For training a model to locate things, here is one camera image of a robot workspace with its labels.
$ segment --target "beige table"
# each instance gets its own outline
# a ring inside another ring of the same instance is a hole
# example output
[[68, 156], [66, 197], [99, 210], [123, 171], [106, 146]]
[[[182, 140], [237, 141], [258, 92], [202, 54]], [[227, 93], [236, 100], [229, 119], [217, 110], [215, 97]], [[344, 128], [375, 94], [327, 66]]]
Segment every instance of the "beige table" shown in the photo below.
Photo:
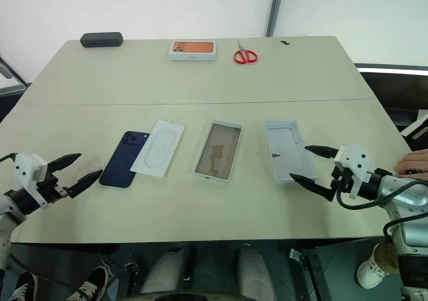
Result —
[[21, 105], [212, 104], [375, 98], [335, 37], [241, 39], [256, 64], [233, 63], [237, 39], [218, 39], [215, 62], [171, 62], [169, 40], [83, 48], [69, 41]]
[[[230, 184], [192, 174], [212, 118], [244, 125]], [[375, 99], [257, 104], [18, 106], [0, 125], [1, 154], [38, 153], [47, 160], [81, 152], [58, 173], [64, 185], [105, 166], [126, 130], [149, 131], [158, 119], [186, 125], [164, 178], [137, 175], [128, 189], [96, 183], [75, 199], [36, 211], [14, 240], [99, 243], [217, 239], [290, 239], [380, 235], [382, 209], [348, 211], [293, 185], [274, 185], [262, 123], [297, 119], [308, 144], [358, 142], [371, 168], [392, 169], [409, 149]], [[331, 160], [314, 157], [328, 185]], [[2, 188], [18, 188], [12, 163], [0, 165]]]

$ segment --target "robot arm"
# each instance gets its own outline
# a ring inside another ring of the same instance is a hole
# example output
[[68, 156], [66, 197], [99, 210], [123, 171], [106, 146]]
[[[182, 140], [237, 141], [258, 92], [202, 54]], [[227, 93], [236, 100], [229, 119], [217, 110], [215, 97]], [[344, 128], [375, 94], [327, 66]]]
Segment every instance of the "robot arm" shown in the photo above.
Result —
[[49, 164], [37, 155], [22, 153], [13, 153], [0, 159], [0, 162], [5, 159], [14, 160], [14, 176], [23, 187], [18, 191], [10, 190], [0, 195], [0, 295], [9, 261], [13, 230], [39, 207], [46, 209], [50, 203], [64, 197], [76, 197], [101, 175], [102, 170], [89, 173], [70, 188], [58, 185], [58, 178], [53, 173], [70, 166], [79, 157], [80, 154], [70, 154]]
[[[369, 156], [357, 144], [340, 147], [307, 146], [306, 149], [326, 158], [333, 158], [335, 168], [330, 188], [311, 179], [291, 174], [306, 189], [329, 201], [334, 196], [341, 206], [351, 210], [379, 206], [391, 218], [383, 232], [394, 243], [399, 256], [403, 300], [428, 300], [428, 182], [400, 178], [376, 169], [368, 172]], [[347, 205], [342, 194], [361, 196], [371, 201], [362, 205]]]

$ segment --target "scissors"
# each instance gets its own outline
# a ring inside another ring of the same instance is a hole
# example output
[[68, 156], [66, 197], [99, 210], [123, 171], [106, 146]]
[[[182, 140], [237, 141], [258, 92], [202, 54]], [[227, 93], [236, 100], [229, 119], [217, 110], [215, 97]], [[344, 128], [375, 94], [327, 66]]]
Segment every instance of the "scissors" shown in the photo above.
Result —
[[246, 50], [244, 47], [242, 47], [241, 43], [238, 40], [238, 48], [239, 50], [235, 52], [235, 55], [233, 59], [237, 64], [245, 65], [245, 64], [251, 64], [257, 61], [258, 57], [255, 52], [252, 52], [251, 50]]

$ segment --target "smartphone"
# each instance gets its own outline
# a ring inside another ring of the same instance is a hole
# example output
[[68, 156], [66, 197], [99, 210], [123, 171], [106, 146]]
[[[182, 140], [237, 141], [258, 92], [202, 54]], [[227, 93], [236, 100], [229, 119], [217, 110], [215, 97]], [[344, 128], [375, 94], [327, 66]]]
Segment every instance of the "smartphone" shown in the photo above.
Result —
[[113, 187], [129, 187], [135, 173], [132, 164], [146, 143], [149, 134], [145, 132], [125, 132], [112, 158], [100, 176], [100, 184]]

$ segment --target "human hand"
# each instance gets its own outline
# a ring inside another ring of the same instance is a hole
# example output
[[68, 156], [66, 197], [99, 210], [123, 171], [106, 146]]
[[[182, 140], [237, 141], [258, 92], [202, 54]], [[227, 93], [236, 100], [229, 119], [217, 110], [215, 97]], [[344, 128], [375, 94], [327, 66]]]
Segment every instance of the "human hand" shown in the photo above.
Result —
[[[409, 169], [418, 169], [426, 171], [426, 173], [405, 175], [404, 173]], [[412, 179], [428, 181], [428, 148], [407, 154], [397, 163], [395, 170], [400, 177], [411, 177]]]

